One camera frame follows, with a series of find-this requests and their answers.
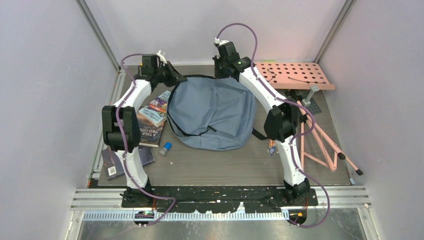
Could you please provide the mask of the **blue grey student backpack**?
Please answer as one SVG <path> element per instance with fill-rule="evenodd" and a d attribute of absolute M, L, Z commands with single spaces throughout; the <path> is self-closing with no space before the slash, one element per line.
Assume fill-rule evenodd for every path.
<path fill-rule="evenodd" d="M 254 94 L 233 78 L 188 75 L 170 93 L 167 121 L 185 145 L 202 150 L 242 148 L 251 136 L 267 137 L 254 129 Z"/>

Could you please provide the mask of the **dark Tale of Two Cities book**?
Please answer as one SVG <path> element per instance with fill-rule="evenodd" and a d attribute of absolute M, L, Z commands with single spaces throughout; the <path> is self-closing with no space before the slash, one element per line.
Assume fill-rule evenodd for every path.
<path fill-rule="evenodd" d="M 158 148 L 163 136 L 164 125 L 163 122 L 159 126 L 155 126 L 143 115 L 136 115 L 140 131 L 140 146 Z"/>

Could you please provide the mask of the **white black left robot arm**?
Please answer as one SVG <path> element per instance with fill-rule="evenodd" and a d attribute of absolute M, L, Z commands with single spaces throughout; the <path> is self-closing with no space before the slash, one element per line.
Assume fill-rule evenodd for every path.
<path fill-rule="evenodd" d="M 141 163 L 137 111 L 159 84 L 172 87 L 187 79 L 175 70 L 161 51 L 139 56 L 138 76 L 130 77 L 130 87 L 117 102 L 101 110 L 102 136 L 104 144 L 115 152 L 123 167 L 127 185 L 123 196 L 135 200 L 141 207 L 148 207 L 158 197 L 150 190 L 150 180 Z"/>

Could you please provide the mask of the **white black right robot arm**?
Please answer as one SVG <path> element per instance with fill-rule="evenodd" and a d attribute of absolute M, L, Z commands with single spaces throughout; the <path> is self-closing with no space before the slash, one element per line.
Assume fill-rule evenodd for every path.
<path fill-rule="evenodd" d="M 296 133 L 299 104 L 287 100 L 261 75 L 249 57 L 240 57 L 233 42 L 214 41 L 215 77 L 233 78 L 245 86 L 267 112 L 263 125 L 266 136 L 275 142 L 284 171 L 284 199 L 299 205 L 310 190 L 297 150 Z"/>

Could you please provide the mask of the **dark blue galaxy cover book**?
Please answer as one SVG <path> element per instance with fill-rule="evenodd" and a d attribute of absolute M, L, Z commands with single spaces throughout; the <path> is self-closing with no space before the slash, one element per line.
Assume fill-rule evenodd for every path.
<path fill-rule="evenodd" d="M 155 162 L 155 158 L 150 147 L 140 145 L 138 152 L 140 162 L 143 167 Z M 107 180 L 112 180 L 125 174 L 119 157 L 109 147 L 101 151 L 101 156 Z"/>

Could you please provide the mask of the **colourful treehouse paperback book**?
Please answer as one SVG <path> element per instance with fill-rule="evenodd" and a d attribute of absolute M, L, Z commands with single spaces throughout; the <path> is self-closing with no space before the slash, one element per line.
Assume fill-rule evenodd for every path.
<path fill-rule="evenodd" d="M 148 105 L 142 107 L 138 113 L 155 127 L 159 127 L 167 120 L 167 107 L 170 95 L 171 92 L 169 90 L 164 91 Z"/>

